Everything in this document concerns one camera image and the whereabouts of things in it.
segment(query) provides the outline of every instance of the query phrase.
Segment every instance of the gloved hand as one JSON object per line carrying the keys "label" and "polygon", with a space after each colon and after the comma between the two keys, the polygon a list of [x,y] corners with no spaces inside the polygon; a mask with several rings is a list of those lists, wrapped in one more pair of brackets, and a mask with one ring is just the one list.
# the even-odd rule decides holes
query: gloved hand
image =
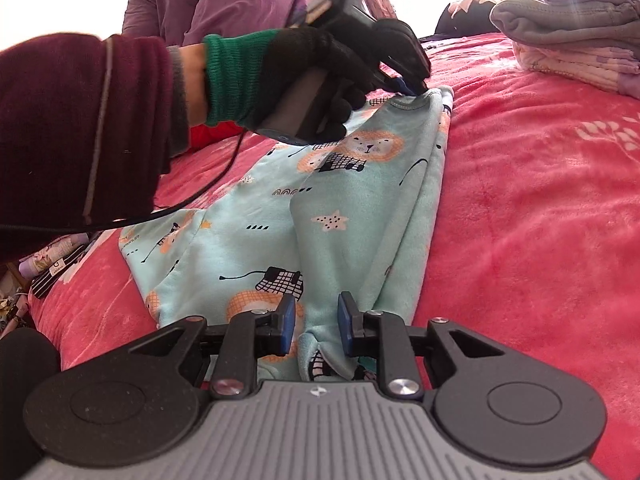
{"label": "gloved hand", "polygon": [[375,89],[370,68],[327,32],[311,27],[255,32],[239,38],[205,36],[206,125],[235,121],[255,129],[270,115],[285,90],[309,68],[317,66],[352,84],[330,105],[322,142],[345,136],[351,110],[364,106]]}

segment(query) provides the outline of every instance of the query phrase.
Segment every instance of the gray folded garment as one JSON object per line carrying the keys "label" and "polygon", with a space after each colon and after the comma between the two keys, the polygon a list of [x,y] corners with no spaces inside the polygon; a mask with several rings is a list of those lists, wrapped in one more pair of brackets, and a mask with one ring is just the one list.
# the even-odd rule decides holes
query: gray folded garment
{"label": "gray folded garment", "polygon": [[640,53],[640,0],[504,0],[491,21],[530,46],[620,46]]}

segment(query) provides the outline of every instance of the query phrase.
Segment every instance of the red blanket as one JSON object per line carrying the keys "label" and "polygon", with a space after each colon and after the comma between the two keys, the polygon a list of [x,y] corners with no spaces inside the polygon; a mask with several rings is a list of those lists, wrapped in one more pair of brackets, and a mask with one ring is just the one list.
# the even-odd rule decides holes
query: red blanket
{"label": "red blanket", "polygon": [[[431,84],[453,86],[456,99],[415,324],[449,317],[592,384],[609,413],[594,463],[631,480],[640,474],[640,104],[523,72],[500,34],[428,53]],[[209,180],[233,143],[178,160],[159,205]],[[226,184],[196,206],[272,145],[248,139]],[[31,304],[65,367],[155,328],[117,234],[64,280]]]}

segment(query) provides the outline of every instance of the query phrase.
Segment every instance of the gray ribbed panel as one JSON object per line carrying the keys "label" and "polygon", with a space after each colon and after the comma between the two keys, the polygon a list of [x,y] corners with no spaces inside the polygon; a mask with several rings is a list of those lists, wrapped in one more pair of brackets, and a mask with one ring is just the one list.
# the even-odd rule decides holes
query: gray ribbed panel
{"label": "gray ribbed panel", "polygon": [[[311,392],[324,388],[326,393]],[[186,442],[148,462],[87,470],[45,460],[28,480],[603,480],[581,463],[516,473],[448,444],[424,410],[372,383],[265,382],[250,399],[215,404]]]}

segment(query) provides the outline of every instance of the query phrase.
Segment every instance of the black cable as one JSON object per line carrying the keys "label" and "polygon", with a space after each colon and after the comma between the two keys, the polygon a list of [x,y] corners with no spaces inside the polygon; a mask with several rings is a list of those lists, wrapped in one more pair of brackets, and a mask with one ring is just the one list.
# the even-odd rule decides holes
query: black cable
{"label": "black cable", "polygon": [[154,211],[153,213],[147,216],[139,216],[136,218],[128,218],[126,220],[116,220],[113,222],[108,222],[107,224],[89,224],[82,225],[79,227],[44,227],[44,226],[30,226],[30,225],[12,225],[12,224],[0,224],[0,230],[5,231],[31,231],[38,233],[51,233],[57,235],[70,235],[74,233],[85,233],[85,232],[94,232],[94,231],[106,231],[108,229],[119,229],[120,227],[127,227],[135,224],[142,224],[144,222],[149,222],[151,220],[157,220],[158,218],[162,218],[163,216],[171,215],[176,211],[185,208],[191,202],[197,199],[197,197],[201,196],[213,186],[215,186],[222,178],[229,172],[231,167],[233,166],[236,158],[238,157],[238,153],[240,152],[240,145],[242,144],[242,140],[244,139],[244,134],[246,130],[238,135],[238,143],[236,144],[236,148],[234,149],[233,155],[229,160],[229,163],[226,165],[226,168],[220,172],[220,174],[211,180],[205,187],[197,190],[190,197],[186,198],[182,202],[172,205],[171,207],[167,207],[165,209],[161,209],[160,211]]}

